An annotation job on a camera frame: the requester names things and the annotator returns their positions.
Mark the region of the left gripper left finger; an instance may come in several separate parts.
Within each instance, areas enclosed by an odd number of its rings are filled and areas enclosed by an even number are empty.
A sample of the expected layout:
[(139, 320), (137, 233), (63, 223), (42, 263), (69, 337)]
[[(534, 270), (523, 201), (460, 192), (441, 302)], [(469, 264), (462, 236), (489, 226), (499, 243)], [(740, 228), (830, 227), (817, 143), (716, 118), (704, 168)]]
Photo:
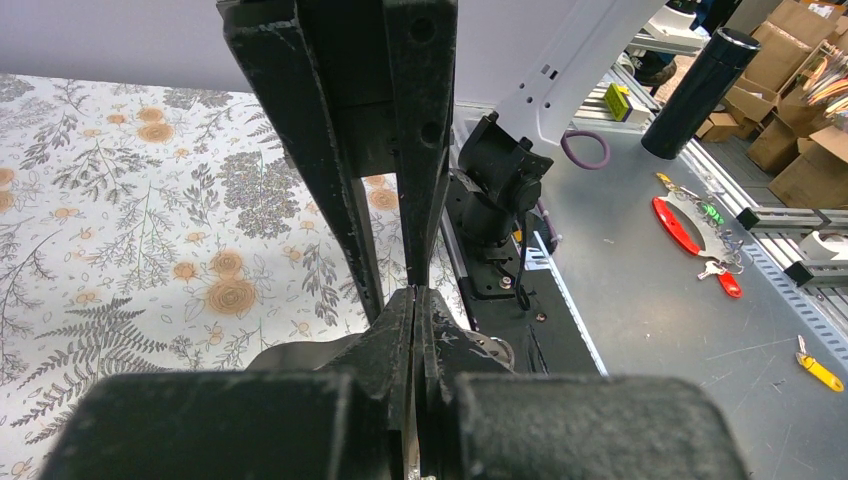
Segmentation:
[(316, 370), (121, 374), (79, 403), (46, 479), (403, 479), (415, 292)]

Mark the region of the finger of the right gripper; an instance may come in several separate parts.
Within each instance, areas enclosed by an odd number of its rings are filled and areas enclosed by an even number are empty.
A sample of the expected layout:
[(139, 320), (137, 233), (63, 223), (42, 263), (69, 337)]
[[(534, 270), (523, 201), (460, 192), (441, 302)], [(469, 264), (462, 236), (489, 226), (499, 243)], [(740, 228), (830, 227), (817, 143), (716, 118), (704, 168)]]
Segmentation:
[(368, 321), (384, 306), (362, 182), (342, 154), (318, 58), (294, 1), (220, 1), (223, 36), (342, 247)]
[(448, 183), (458, 3), (385, 1), (383, 13), (407, 281), (426, 286)]

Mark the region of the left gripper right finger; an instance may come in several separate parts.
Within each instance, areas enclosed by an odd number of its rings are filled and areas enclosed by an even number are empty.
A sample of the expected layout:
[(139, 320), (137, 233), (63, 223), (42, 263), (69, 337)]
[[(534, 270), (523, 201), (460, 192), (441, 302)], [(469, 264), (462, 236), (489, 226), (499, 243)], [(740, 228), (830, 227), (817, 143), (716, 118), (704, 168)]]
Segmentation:
[(420, 469), (437, 479), (744, 479), (723, 413), (655, 376), (519, 374), (415, 291)]

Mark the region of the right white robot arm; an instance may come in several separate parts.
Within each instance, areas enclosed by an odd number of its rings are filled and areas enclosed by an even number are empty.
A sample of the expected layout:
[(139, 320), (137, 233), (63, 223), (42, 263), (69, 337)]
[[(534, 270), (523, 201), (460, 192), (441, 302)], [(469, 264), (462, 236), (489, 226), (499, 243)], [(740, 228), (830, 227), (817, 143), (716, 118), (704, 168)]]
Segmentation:
[[(543, 48), (511, 47), (484, 73), (529, 69), (473, 133), (476, 180), (521, 163), (486, 191), (507, 208), (534, 204), (537, 162), (563, 154), (574, 114), (658, 1), (566, 1)], [(273, 130), (340, 244), (364, 313), (384, 307), (363, 180), (398, 181), (407, 280), (429, 282), (448, 183), (457, 52), (456, 1), (220, 1), (223, 36)]]

